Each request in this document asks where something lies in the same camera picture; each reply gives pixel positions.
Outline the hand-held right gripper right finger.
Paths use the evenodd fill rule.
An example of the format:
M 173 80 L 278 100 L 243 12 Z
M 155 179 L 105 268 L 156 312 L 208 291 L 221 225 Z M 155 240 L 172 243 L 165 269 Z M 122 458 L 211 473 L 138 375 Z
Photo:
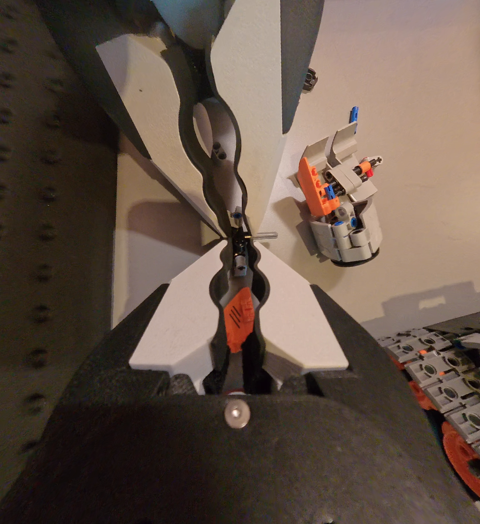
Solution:
M 250 243 L 254 327 L 250 391 L 270 391 L 310 372 L 345 371 L 349 362 L 309 282 L 259 242 Z

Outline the small black grey toy assembly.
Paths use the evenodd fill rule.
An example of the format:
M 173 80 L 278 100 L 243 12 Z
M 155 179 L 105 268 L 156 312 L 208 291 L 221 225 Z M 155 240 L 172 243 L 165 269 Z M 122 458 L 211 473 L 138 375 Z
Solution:
M 272 240 L 278 238 L 277 232 L 262 232 L 254 236 L 244 228 L 243 213 L 240 206 L 229 213 L 232 228 L 232 276 L 246 277 L 248 268 L 248 243 L 253 240 Z

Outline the grey orange tracked toy robot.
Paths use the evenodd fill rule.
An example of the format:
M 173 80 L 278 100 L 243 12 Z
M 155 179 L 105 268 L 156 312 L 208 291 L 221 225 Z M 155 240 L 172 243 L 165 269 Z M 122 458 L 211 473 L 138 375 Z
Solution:
M 378 337 L 480 504 L 480 312 Z

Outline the orange toy panel piece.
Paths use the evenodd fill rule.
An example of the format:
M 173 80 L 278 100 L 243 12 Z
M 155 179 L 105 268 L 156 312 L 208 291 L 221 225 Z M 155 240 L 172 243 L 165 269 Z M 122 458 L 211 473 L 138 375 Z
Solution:
M 250 289 L 241 288 L 223 312 L 228 348 L 232 354 L 239 353 L 254 328 L 255 310 Z

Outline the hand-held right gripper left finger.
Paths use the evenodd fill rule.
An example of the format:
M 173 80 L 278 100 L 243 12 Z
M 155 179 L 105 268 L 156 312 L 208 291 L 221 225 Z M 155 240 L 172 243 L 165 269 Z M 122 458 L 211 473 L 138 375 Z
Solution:
M 171 280 L 129 360 L 134 370 L 189 376 L 198 394 L 213 370 L 210 344 L 229 289 L 231 245 L 223 240 Z

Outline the dark dotted mat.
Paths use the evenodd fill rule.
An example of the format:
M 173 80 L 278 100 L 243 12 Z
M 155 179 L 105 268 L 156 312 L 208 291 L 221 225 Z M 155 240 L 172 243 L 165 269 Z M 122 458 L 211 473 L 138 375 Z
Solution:
M 34 1 L 0 1 L 0 501 L 111 323 L 116 130 Z

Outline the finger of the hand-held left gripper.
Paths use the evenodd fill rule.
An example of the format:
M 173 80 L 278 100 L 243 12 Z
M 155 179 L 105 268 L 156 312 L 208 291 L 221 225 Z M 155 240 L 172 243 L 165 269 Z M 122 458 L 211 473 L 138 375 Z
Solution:
M 210 49 L 217 93 L 239 133 L 237 173 L 257 233 L 280 166 L 282 131 L 280 1 L 234 1 Z
M 152 163 L 220 236 L 229 213 L 213 180 L 214 164 L 195 129 L 196 87 L 178 44 L 122 35 L 96 46 Z

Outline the grey orange toy sub-assembly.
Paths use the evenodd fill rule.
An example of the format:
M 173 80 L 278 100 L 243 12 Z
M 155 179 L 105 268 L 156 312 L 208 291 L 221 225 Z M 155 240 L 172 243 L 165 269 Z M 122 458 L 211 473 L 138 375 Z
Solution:
M 372 177 L 383 157 L 357 157 L 354 124 L 312 145 L 300 159 L 297 183 L 318 251 L 339 267 L 367 263 L 379 254 L 382 231 Z

